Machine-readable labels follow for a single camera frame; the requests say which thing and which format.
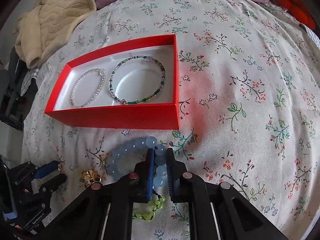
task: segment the floral bedsheet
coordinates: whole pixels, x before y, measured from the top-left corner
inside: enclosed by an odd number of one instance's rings
[[[180,130],[68,127],[44,114],[65,63],[165,33],[178,41]],[[191,172],[207,182],[230,182],[289,239],[304,239],[319,217],[319,64],[314,42],[273,5],[119,0],[92,14],[42,66],[47,73],[25,120],[23,160],[59,160],[68,176],[46,222],[84,190],[82,171],[93,167],[104,183],[113,182],[101,165],[111,150],[153,135]],[[133,221],[132,239],[188,239],[188,225],[187,204],[168,200],[150,223]]]

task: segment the gold charm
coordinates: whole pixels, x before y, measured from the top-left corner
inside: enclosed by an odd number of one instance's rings
[[[62,165],[59,163],[58,164],[58,171],[61,172],[62,171]]]
[[[95,170],[88,170],[82,172],[81,178],[85,183],[85,187],[89,187],[92,183],[101,182],[101,176]]]

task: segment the clear beaded bracelet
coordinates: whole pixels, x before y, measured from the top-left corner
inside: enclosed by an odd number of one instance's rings
[[[129,60],[132,60],[132,59],[138,59],[138,58],[143,58],[145,59],[146,62],[151,62],[154,61],[155,63],[157,63],[159,66],[160,66],[160,69],[161,69],[161,74],[162,74],[162,77],[161,77],[161,82],[160,82],[160,86],[159,88],[151,95],[151,96],[148,96],[146,98],[143,98],[142,100],[137,100],[137,101],[132,101],[132,102],[127,102],[125,99],[119,99],[116,97],[115,93],[113,92],[113,88],[112,88],[112,80],[113,80],[113,76],[114,74],[116,73],[116,70],[118,69],[118,67],[120,67],[122,64],[126,63],[127,61]],[[164,85],[164,79],[165,79],[165,70],[164,70],[164,67],[163,65],[156,59],[154,59],[153,57],[150,57],[150,56],[134,56],[134,57],[129,57],[129,58],[126,58],[125,60],[121,61],[117,66],[116,68],[113,70],[112,72],[112,75],[110,77],[110,80],[109,80],[109,87],[110,87],[110,92],[111,92],[111,95],[113,97],[113,99],[115,101],[117,101],[118,103],[121,103],[123,105],[135,105],[135,104],[140,104],[140,103],[144,103],[146,102],[147,100],[150,100],[151,98],[153,98],[154,96],[156,96],[162,89],[163,85]]]
[[[91,72],[99,72],[99,74],[102,76],[101,77],[101,81],[100,81],[100,84],[97,88],[97,90],[94,92],[94,94],[92,95],[92,97],[86,102],[84,103],[83,105],[80,105],[80,106],[76,106],[73,102],[73,93],[75,92],[75,88],[76,86],[78,85],[78,83],[80,82],[80,80],[86,76],[87,74],[91,73]],[[93,100],[95,100],[95,98],[98,96],[98,94],[100,93],[100,91],[102,90],[102,87],[103,87],[103,84],[104,84],[104,81],[105,81],[105,78],[106,78],[106,74],[105,74],[105,71],[104,69],[100,69],[100,68],[93,68],[93,69],[90,69],[88,70],[86,73],[84,73],[78,80],[77,82],[74,84],[73,88],[72,88],[72,91],[71,91],[71,95],[70,95],[70,102],[71,102],[71,105],[73,108],[81,108],[81,107],[85,107],[87,104],[91,103]]]

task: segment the bracelet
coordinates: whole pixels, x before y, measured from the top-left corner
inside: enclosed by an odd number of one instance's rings
[[[151,95],[151,96],[148,96],[146,98],[143,98],[142,100],[137,100],[137,101],[132,101],[132,102],[127,102],[125,99],[119,99],[116,97],[115,93],[113,92],[113,88],[112,88],[112,79],[113,79],[113,76],[114,74],[116,73],[116,70],[118,69],[118,67],[120,67],[122,64],[126,63],[127,61],[129,60],[132,60],[132,59],[136,59],[136,58],[144,58],[146,62],[151,62],[154,61],[155,63],[157,63],[159,66],[160,66],[160,69],[161,69],[161,73],[162,73],[162,77],[161,77],[161,82],[160,82],[160,86],[159,88]],[[113,99],[115,101],[117,101],[118,103],[121,103],[122,105],[135,105],[135,104],[140,104],[140,103],[144,103],[146,102],[147,100],[150,100],[151,98],[153,98],[155,95],[157,95],[163,85],[164,85],[164,79],[165,79],[165,70],[164,70],[164,67],[163,65],[156,59],[154,59],[153,57],[150,57],[150,56],[134,56],[134,57],[129,57],[129,58],[126,58],[125,60],[121,61],[117,66],[116,68],[113,70],[112,72],[112,75],[110,77],[110,80],[109,80],[109,87],[110,87],[110,92],[111,92],[111,95],[113,97]]]
[[[140,218],[142,220],[145,220],[145,221],[149,222],[156,215],[156,211],[159,210],[159,209],[162,209],[162,207],[163,207],[162,205],[163,205],[163,202],[165,201],[165,198],[161,197],[161,195],[159,195],[154,190],[152,190],[152,193],[158,197],[158,200],[155,201],[155,205],[151,206],[151,212],[149,214],[146,214],[146,215],[133,213],[132,214],[132,218]]]
[[[91,73],[91,72],[99,72],[99,74],[102,76],[101,78],[101,82],[100,82],[100,85],[98,86],[97,88],[97,91],[92,95],[92,97],[83,105],[81,106],[75,106],[74,102],[73,102],[73,93],[75,91],[75,88],[76,86],[78,85],[78,83],[80,82],[80,80],[86,76],[87,74]],[[93,69],[90,69],[88,70],[86,73],[84,73],[78,80],[77,82],[74,84],[73,88],[72,88],[72,91],[71,91],[71,95],[70,95],[70,102],[71,102],[71,105],[73,108],[81,108],[81,107],[85,107],[87,104],[89,104],[90,102],[92,102],[93,100],[95,100],[95,98],[98,96],[98,94],[100,93],[102,87],[103,87],[103,84],[104,84],[104,81],[105,81],[105,78],[106,78],[106,74],[105,74],[105,71],[104,69],[100,69],[100,68],[93,68]]]
[[[153,217],[156,215],[156,211],[158,209],[162,209],[162,204],[165,201],[164,197],[161,197],[157,192],[155,192],[155,189],[158,187],[163,187],[167,184],[167,178],[165,177],[167,175],[167,167],[164,166],[165,164],[165,156],[164,153],[166,152],[166,149],[164,145],[157,144],[157,139],[153,136],[148,137],[147,139],[140,138],[136,141],[128,142],[125,146],[119,147],[116,150],[112,151],[112,155],[107,159],[109,166],[105,165],[105,169],[107,174],[110,174],[113,176],[113,179],[115,181],[118,181],[123,175],[118,171],[117,165],[119,158],[125,154],[133,152],[137,149],[144,149],[146,147],[153,148],[156,154],[155,157],[155,165],[156,168],[156,174],[153,179],[153,185],[152,185],[152,193],[158,197],[158,200],[155,201],[155,205],[152,205],[151,212],[149,214],[141,215],[137,213],[132,213],[132,218],[138,218],[145,221],[150,221],[153,219]]]
[[[125,175],[121,174],[117,168],[120,157],[122,157],[124,154],[134,152],[137,149],[144,149],[145,147],[153,148],[156,153],[155,165],[157,168],[156,176],[153,179],[153,189],[165,186],[167,184],[165,178],[167,175],[167,168],[164,166],[164,153],[166,152],[166,148],[162,144],[157,144],[157,139],[153,136],[150,136],[147,139],[140,138],[136,141],[130,141],[124,146],[113,150],[112,155],[107,159],[108,166],[105,165],[107,174],[113,176],[115,181],[118,181],[122,176]]]

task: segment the metal screw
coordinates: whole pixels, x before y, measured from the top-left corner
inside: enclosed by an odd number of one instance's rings
[[[224,189],[230,189],[231,185],[228,182],[222,182],[220,184],[220,187],[224,188]]]
[[[137,173],[135,173],[135,172],[131,172],[130,174],[129,174],[129,178],[130,179],[137,179],[139,177],[139,175],[137,174]]]
[[[184,177],[185,179],[191,179],[192,178],[192,173],[185,172],[185,173],[182,174],[182,177]]]

